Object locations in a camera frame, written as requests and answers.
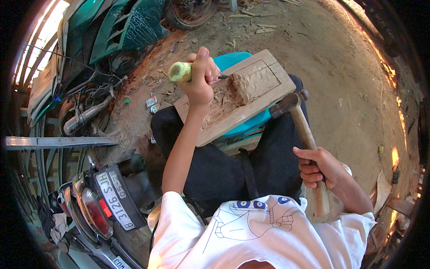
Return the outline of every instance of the wooden hammer handle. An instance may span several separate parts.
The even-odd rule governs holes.
[[[315,140],[313,139],[312,132],[307,124],[301,107],[297,105],[291,111],[291,116],[294,125],[297,128],[298,137],[304,149],[316,150]],[[324,216],[329,213],[329,196],[327,193],[326,184],[322,181],[316,183],[316,188],[312,189],[313,194],[313,210],[315,216]]]

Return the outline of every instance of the graphic print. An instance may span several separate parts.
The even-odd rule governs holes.
[[[290,203],[293,207],[286,207],[290,201],[287,197],[278,197],[271,207],[257,200],[231,202],[228,211],[225,206],[220,207],[213,216],[215,224],[206,246],[214,234],[218,238],[246,241],[260,238],[271,228],[291,231],[293,215],[300,210],[293,202]]]

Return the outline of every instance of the hand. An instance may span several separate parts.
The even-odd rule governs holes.
[[[293,147],[293,152],[298,157],[298,168],[300,169],[300,177],[303,183],[308,188],[316,188],[316,183],[326,177],[326,186],[332,189],[336,186],[339,180],[350,176],[343,168],[342,164],[322,147],[318,150],[298,149]],[[316,162],[316,165],[311,165],[310,161]]]
[[[192,79],[190,82],[178,82],[178,85],[188,96],[190,108],[208,109],[214,98],[213,89],[208,83],[214,81],[214,76],[218,78],[219,69],[213,59],[209,58],[209,51],[205,47],[199,48],[197,54],[187,57],[187,61],[193,63]]]

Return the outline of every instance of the teal chair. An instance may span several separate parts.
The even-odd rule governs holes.
[[[248,58],[251,56],[250,53],[247,52],[236,52],[224,54],[214,58],[215,64],[219,67],[221,72],[226,70],[227,68],[237,64],[238,62]],[[266,124],[266,122],[271,118],[269,113],[269,109],[266,109],[249,120],[245,121],[241,125],[233,128],[228,131],[224,135],[221,136],[221,139],[231,139],[239,136],[246,136],[248,133],[253,132]]]

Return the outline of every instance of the white t-shirt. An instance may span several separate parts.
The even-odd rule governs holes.
[[[372,213],[339,214],[312,224],[292,198],[268,195],[221,204],[203,227],[176,192],[167,192],[149,258],[153,268],[237,268],[266,261],[275,268],[359,268]]]

